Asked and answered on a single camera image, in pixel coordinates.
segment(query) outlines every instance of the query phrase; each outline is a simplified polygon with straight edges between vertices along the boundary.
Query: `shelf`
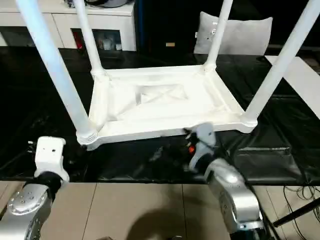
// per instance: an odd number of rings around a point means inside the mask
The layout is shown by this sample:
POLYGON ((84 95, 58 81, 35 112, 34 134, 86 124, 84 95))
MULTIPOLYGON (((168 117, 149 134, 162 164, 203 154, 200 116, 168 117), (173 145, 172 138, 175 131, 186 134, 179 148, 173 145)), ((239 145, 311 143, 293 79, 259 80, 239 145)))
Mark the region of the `shelf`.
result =
MULTIPOLYGON (((42 13, 51 14, 76 14, 75 8, 69 8, 63 0, 38 0, 42 13)), ((133 16, 135 2, 131 1, 120 7, 98 8, 87 6, 86 12, 89 15, 110 15, 110 16, 133 16)), ((0 13, 18 13, 14 0, 1 0, 0 13)))

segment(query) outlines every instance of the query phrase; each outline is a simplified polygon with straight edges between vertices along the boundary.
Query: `white pillow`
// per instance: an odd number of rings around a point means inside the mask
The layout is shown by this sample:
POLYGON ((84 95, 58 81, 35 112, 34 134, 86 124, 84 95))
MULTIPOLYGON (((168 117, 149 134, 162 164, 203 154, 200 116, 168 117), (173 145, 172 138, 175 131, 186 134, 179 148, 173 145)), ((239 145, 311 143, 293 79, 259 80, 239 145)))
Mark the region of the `white pillow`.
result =
MULTIPOLYGON (((195 54, 208 54, 215 37, 218 17, 200 13, 195 54)), ((228 20, 219 54, 263 56, 269 44, 272 17, 263 20, 228 20)))

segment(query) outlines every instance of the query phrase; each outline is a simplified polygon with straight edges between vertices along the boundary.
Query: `black tablecloth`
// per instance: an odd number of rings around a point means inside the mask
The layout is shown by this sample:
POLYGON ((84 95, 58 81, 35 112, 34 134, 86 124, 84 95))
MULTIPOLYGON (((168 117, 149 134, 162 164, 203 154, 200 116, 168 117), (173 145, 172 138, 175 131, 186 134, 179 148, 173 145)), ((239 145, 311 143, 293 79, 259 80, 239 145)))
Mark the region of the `black tablecloth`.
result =
MULTIPOLYGON (((62 49, 87 112, 93 80, 88 57, 62 49)), ((148 56, 136 52, 102 54, 106 69, 202 64, 206 55, 148 56)), ((261 56, 220 55, 217 72, 245 109, 268 70, 261 56)), ((35 48, 0 47, 0 179, 27 180, 35 171, 28 141, 40 136, 66 139, 64 167, 72 182, 202 183, 187 171, 183 136, 111 143, 86 152, 35 48)), ((282 80, 250 134, 217 132, 217 153, 253 185, 319 185, 320 120, 282 80)))

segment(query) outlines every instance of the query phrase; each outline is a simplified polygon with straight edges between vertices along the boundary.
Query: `white panel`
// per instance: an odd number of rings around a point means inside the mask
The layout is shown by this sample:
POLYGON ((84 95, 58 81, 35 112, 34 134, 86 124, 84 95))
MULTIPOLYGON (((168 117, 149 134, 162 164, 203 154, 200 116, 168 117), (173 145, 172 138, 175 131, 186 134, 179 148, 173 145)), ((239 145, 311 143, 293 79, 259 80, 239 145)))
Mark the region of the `white panel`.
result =
MULTIPOLYGON (((80 23, 75 14, 53 14, 65 48, 76 49, 71 29, 79 29, 80 23)), ((135 51, 136 39, 133 20, 130 16, 88 15, 90 27, 101 30, 119 30, 122 50, 135 51)))
MULTIPOLYGON (((271 64, 274 64, 278 56, 265 57, 271 64)), ((290 63, 283 78, 320 119, 320 76, 300 57, 296 56, 290 63)))
MULTIPOLYGON (((61 41, 55 21, 50 13, 43 14, 44 19, 48 25, 51 36, 53 37, 54 43, 58 48, 63 48, 64 45, 61 41)), ((19 12, 1 12, 0 13, 0 26, 2 27, 25 27, 25 21, 23 20, 19 12)))
POLYGON ((7 43, 4 40, 4 37, 2 36, 2 34, 0 33, 0 47, 5 47, 5 46, 7 46, 7 43))

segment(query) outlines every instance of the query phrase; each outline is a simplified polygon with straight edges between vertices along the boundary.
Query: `white cabinet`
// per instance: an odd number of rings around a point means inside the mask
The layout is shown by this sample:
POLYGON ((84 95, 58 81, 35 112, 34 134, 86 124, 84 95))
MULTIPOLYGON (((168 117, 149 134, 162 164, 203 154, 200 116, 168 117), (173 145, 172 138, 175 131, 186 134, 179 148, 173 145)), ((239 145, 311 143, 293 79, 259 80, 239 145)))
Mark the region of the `white cabinet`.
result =
MULTIPOLYGON (((53 14, 53 18, 64 47, 77 48, 73 30, 80 28, 78 16, 76 14, 53 14)), ((100 32, 114 30, 112 33, 118 31, 122 50, 136 50, 135 27, 131 16, 89 14, 88 20, 95 37, 95 30, 100 30, 100 32)))
MULTIPOLYGON (((56 46, 58 48, 63 48, 64 45, 59 36, 59 32, 57 30, 52 14, 44 13, 43 16, 51 32, 51 36, 56 46)), ((21 35, 23 33, 28 34, 26 24, 19 12, 0 12, 0 46, 10 45, 10 42, 9 42, 10 40, 6 39, 6 37, 8 38, 9 36, 8 34, 6 34, 6 32, 11 32, 11 33, 16 32, 17 34, 21 34, 21 35)))
MULTIPOLYGON (((38 4, 56 46, 58 48, 77 48, 74 36, 82 36, 76 9, 69 8, 63 0, 38 0, 38 4)), ((134 1, 115 8, 87 6, 89 24, 97 44, 105 37, 103 44, 107 39, 106 41, 113 42, 113 47, 117 44, 124 51, 136 51, 134 7, 134 1)), ((25 26, 16 2, 14 0, 0 0, 0 46, 10 45, 6 42, 5 34, 1 35, 1 32, 4 31, 13 35, 11 39, 15 39, 15 31, 18 33, 16 38, 21 36, 30 39, 25 26)))

